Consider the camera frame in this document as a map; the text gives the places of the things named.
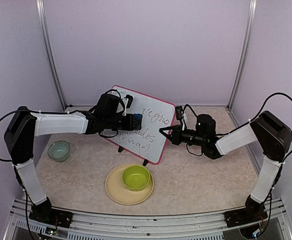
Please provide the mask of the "pink framed whiteboard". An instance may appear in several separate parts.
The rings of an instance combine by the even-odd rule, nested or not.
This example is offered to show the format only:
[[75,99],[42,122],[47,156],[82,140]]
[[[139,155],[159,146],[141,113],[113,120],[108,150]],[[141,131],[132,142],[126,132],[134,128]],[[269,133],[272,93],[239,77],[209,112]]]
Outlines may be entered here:
[[175,118],[175,105],[164,100],[114,85],[122,97],[131,95],[133,97],[128,114],[142,114],[140,130],[118,132],[105,130],[103,134],[110,136],[110,141],[123,147],[125,150],[147,160],[152,164],[161,161],[167,139],[160,132],[160,128],[173,125]]

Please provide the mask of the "blue whiteboard eraser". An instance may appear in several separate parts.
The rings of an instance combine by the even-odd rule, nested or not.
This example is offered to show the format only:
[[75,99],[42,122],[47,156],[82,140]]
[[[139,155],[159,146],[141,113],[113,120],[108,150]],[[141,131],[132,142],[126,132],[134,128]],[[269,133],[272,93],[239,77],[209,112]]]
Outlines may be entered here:
[[142,118],[143,114],[136,113],[133,115],[133,126],[135,130],[141,130],[142,128]]

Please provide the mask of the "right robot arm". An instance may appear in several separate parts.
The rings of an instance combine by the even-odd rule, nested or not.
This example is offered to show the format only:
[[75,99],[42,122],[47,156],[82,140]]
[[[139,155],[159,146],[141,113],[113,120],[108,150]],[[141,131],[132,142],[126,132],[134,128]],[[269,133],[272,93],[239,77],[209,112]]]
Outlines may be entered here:
[[216,134],[216,121],[210,115],[200,114],[196,120],[195,129],[187,129],[182,123],[162,127],[159,132],[174,145],[186,143],[199,146],[201,153],[212,160],[251,143],[258,142],[261,146],[264,155],[262,168],[241,211],[243,220],[252,222],[260,215],[262,205],[276,184],[292,143],[292,130],[270,111],[262,112],[254,120],[224,136]]

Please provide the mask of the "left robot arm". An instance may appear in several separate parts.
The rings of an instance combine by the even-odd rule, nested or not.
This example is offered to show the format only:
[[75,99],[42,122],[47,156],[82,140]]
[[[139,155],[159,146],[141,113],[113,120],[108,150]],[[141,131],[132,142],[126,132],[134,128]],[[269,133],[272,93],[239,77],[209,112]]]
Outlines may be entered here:
[[101,95],[97,105],[89,110],[68,112],[34,111],[20,106],[4,133],[4,142],[11,157],[16,178],[26,196],[36,207],[36,214],[49,223],[56,217],[54,208],[44,192],[34,165],[35,138],[58,134],[98,134],[111,130],[119,131],[141,129],[142,115],[127,113],[133,97],[126,98],[106,92]]

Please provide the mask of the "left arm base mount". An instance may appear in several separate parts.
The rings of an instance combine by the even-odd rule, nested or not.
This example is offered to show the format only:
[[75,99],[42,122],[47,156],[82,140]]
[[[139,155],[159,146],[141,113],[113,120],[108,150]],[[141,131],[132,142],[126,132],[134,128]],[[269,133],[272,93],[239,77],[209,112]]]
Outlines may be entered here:
[[32,208],[29,218],[55,227],[70,228],[73,213],[55,208],[44,209],[36,206]]

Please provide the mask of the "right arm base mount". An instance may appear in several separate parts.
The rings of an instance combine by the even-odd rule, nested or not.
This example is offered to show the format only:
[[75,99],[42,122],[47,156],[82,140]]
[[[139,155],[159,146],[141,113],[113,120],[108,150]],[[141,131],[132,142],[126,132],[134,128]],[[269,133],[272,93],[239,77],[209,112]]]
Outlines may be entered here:
[[237,227],[261,221],[266,219],[268,214],[265,210],[260,210],[258,213],[248,215],[245,208],[227,211],[224,213],[225,221],[228,228]]

